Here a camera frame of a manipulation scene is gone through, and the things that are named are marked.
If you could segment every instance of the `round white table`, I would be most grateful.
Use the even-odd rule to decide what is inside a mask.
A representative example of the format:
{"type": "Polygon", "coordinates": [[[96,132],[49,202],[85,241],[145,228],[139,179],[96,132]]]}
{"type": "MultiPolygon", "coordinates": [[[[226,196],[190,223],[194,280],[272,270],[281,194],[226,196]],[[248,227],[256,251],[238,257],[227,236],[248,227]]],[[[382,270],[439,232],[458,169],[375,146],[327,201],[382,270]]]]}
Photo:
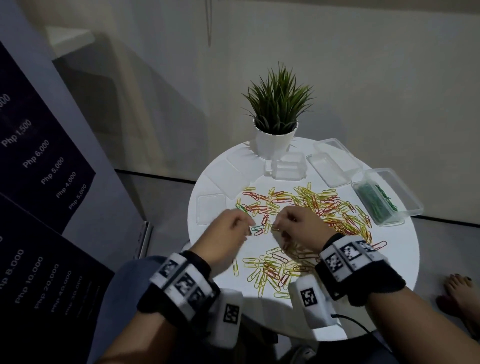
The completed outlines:
{"type": "MultiPolygon", "coordinates": [[[[300,151],[307,156],[315,153],[313,148],[314,142],[315,141],[311,139],[295,137],[290,144],[289,150],[300,151]]],[[[215,158],[212,163],[226,159],[228,154],[242,147],[245,147],[245,144],[230,148],[215,158]]],[[[370,169],[365,163],[361,162],[361,164],[364,170],[370,169]]],[[[268,195],[268,191],[272,187],[275,187],[276,191],[294,193],[294,187],[307,187],[308,182],[312,183],[312,191],[315,193],[321,193],[323,190],[330,189],[310,163],[307,162],[307,166],[307,178],[301,181],[276,181],[271,177],[260,177],[255,183],[251,183],[250,187],[256,187],[254,192],[265,196],[268,195]]],[[[361,178],[362,174],[358,173],[352,178],[352,181],[357,182],[360,181],[361,178]]],[[[363,204],[353,191],[351,185],[338,187],[336,190],[341,200],[349,201],[352,205],[359,205],[363,211],[366,212],[366,209],[363,207],[363,204]]],[[[188,233],[192,244],[200,238],[207,228],[207,225],[197,225],[196,223],[197,197],[217,193],[221,193],[221,191],[205,175],[205,172],[203,172],[193,188],[188,206],[188,233]]],[[[241,198],[242,204],[247,203],[250,205],[255,202],[253,199],[249,199],[249,196],[245,196],[242,193],[240,193],[238,197],[241,198]]],[[[227,198],[227,208],[235,208],[236,202],[237,198],[234,200],[227,198]]],[[[258,225],[261,224],[262,217],[263,215],[260,214],[254,217],[258,225]]],[[[270,220],[273,223],[275,216],[271,216],[270,220]]],[[[420,252],[417,234],[411,219],[408,218],[404,224],[392,227],[379,227],[372,222],[372,229],[369,229],[369,231],[372,234],[373,244],[383,241],[388,243],[380,252],[388,258],[390,265],[403,277],[407,282],[407,286],[413,289],[419,272],[420,252]]],[[[262,297],[259,298],[258,289],[254,287],[255,280],[251,282],[247,281],[247,277],[254,272],[254,269],[245,267],[248,264],[244,263],[244,259],[248,261],[248,258],[259,258],[261,255],[265,255],[266,251],[276,247],[278,247],[278,243],[271,233],[249,237],[237,256],[238,272],[234,272],[233,267],[230,266],[226,272],[214,279],[220,288],[231,288],[242,291],[244,296],[243,313],[247,317],[274,332],[307,340],[336,341],[365,334],[356,324],[346,320],[340,320],[336,326],[311,330],[305,322],[300,305],[296,303],[292,305],[290,299],[278,298],[278,296],[281,295],[279,293],[277,293],[275,297],[274,293],[276,291],[273,286],[269,284],[266,285],[262,297]]],[[[346,297],[335,302],[334,308],[338,314],[356,319],[370,331],[375,330],[375,326],[368,317],[365,309],[352,307],[346,297]]]]}

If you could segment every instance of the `potted plant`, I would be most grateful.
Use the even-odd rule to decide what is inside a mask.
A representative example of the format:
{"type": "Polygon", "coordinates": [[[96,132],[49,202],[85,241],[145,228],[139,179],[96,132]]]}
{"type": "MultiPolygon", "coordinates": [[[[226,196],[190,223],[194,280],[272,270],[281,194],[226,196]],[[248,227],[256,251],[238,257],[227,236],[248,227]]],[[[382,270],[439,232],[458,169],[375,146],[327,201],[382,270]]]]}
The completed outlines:
{"type": "Polygon", "coordinates": [[[253,113],[247,110],[248,116],[257,129],[257,153],[264,159],[282,158],[298,129],[297,118],[311,106],[307,102],[312,99],[312,87],[297,86],[292,71],[279,64],[278,73],[269,70],[266,81],[260,77],[260,84],[252,82],[243,94],[253,108],[253,113]]]}

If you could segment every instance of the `black cable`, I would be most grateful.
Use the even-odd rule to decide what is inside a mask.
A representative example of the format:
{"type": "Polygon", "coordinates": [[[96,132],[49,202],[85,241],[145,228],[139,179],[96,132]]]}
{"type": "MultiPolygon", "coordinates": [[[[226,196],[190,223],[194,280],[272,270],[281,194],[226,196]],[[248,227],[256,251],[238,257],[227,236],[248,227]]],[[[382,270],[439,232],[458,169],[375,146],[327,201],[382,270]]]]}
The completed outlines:
{"type": "Polygon", "coordinates": [[[369,335],[371,335],[375,340],[377,340],[377,342],[385,349],[387,350],[393,357],[395,357],[395,355],[393,354],[393,352],[388,348],[386,347],[380,340],[378,340],[378,338],[372,333],[370,332],[364,325],[362,325],[360,322],[358,322],[357,320],[351,318],[351,317],[348,317],[348,316],[344,316],[344,315],[331,315],[332,318],[344,318],[346,320],[349,320],[355,324],[357,324],[358,326],[360,326],[362,329],[365,330],[365,332],[369,335]]]}

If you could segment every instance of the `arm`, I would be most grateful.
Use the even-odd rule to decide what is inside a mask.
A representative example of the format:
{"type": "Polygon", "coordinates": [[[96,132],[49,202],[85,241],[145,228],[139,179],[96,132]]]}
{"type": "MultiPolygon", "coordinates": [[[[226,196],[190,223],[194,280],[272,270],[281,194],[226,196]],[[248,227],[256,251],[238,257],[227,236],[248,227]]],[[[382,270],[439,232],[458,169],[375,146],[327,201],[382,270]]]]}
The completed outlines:
{"type": "MultiPolygon", "coordinates": [[[[190,249],[212,269],[210,277],[226,270],[251,235],[253,219],[240,210],[225,210],[190,249]]],[[[160,313],[137,312],[97,363],[164,363],[175,344],[178,329],[160,313]]]]}
{"type": "MultiPolygon", "coordinates": [[[[295,240],[318,253],[336,234],[304,207],[286,207],[274,225],[287,243],[295,240]]],[[[371,293],[367,311],[389,345],[409,363],[479,361],[480,346],[406,287],[394,293],[371,293]]]]}

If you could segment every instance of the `plastic container lid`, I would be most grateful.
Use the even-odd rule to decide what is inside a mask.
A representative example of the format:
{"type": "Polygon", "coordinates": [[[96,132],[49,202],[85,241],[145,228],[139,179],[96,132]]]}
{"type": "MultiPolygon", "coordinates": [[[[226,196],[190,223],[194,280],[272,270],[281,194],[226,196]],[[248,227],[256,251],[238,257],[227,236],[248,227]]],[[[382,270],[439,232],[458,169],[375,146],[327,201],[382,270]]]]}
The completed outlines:
{"type": "Polygon", "coordinates": [[[391,168],[367,170],[352,187],[379,226],[402,224],[423,213],[423,204],[391,168]]]}
{"type": "Polygon", "coordinates": [[[355,174],[362,171],[361,164],[348,151],[345,146],[337,139],[325,139],[313,144],[313,147],[321,153],[326,153],[342,169],[345,175],[352,178],[355,174]]]}
{"type": "Polygon", "coordinates": [[[265,176],[278,181],[300,181],[307,177],[307,163],[302,152],[287,152],[280,160],[265,162],[265,176]]]}
{"type": "Polygon", "coordinates": [[[205,174],[230,200],[235,199],[250,182],[234,166],[221,160],[209,166],[205,174]]]}
{"type": "Polygon", "coordinates": [[[337,188],[352,183],[352,179],[335,163],[327,153],[316,153],[307,156],[307,161],[322,177],[328,187],[337,188]]]}
{"type": "Polygon", "coordinates": [[[204,194],[197,197],[197,225],[208,225],[227,209],[224,194],[204,194]]]}
{"type": "Polygon", "coordinates": [[[265,161],[248,147],[230,153],[227,160],[250,182],[255,182],[264,175],[265,161]]]}

